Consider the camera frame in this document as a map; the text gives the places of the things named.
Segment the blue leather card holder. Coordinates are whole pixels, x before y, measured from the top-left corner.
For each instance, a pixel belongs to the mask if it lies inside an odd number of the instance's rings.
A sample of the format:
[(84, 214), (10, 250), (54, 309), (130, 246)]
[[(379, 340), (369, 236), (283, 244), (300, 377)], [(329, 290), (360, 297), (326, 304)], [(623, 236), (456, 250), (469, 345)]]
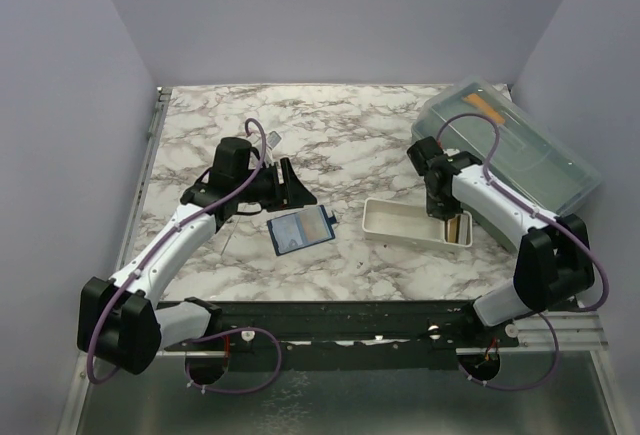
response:
[[(329, 232), (327, 239), (312, 244), (307, 242), (299, 217), (301, 213), (309, 212), (316, 212), (324, 217)], [(332, 212), (328, 212), (324, 205), (319, 205), (273, 218), (267, 222), (267, 228), (275, 254), (277, 256), (283, 256), (335, 239), (334, 226), (336, 224), (336, 216)]]

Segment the gold credit card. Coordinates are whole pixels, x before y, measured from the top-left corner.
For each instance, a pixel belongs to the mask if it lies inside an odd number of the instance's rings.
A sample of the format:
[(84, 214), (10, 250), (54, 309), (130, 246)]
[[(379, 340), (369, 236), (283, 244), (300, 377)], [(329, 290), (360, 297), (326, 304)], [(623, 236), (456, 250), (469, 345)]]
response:
[(321, 214), (316, 212), (301, 213), (299, 219), (309, 244), (320, 242), (329, 237), (325, 219)]

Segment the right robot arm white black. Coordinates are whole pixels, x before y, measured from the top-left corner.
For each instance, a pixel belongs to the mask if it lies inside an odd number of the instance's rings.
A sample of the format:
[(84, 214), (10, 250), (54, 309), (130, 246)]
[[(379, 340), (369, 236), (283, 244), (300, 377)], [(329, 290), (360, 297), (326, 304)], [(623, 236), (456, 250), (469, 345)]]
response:
[(559, 217), (535, 208), (499, 183), (486, 165), (468, 152), (447, 155), (433, 137), (413, 143), (407, 155), (423, 179), (426, 213), (445, 226), (463, 214), (464, 205), (482, 214), (518, 249), (510, 281), (477, 298), (460, 334), (480, 347), (496, 335), (496, 326), (543, 312), (595, 282), (585, 223), (575, 215)]

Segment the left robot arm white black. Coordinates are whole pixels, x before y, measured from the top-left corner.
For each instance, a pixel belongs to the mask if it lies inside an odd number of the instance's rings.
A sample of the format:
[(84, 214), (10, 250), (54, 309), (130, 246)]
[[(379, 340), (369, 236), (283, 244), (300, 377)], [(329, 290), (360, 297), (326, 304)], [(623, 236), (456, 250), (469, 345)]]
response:
[(266, 150), (225, 137), (210, 168), (182, 194), (177, 209), (149, 246), (108, 279), (91, 278), (80, 296), (77, 345), (90, 361), (101, 359), (137, 375), (168, 346), (190, 340), (214, 348), (222, 335), (220, 308), (190, 297), (162, 308), (161, 295), (193, 253), (216, 235), (241, 204), (267, 212), (303, 208), (316, 197), (288, 158), (265, 160)]

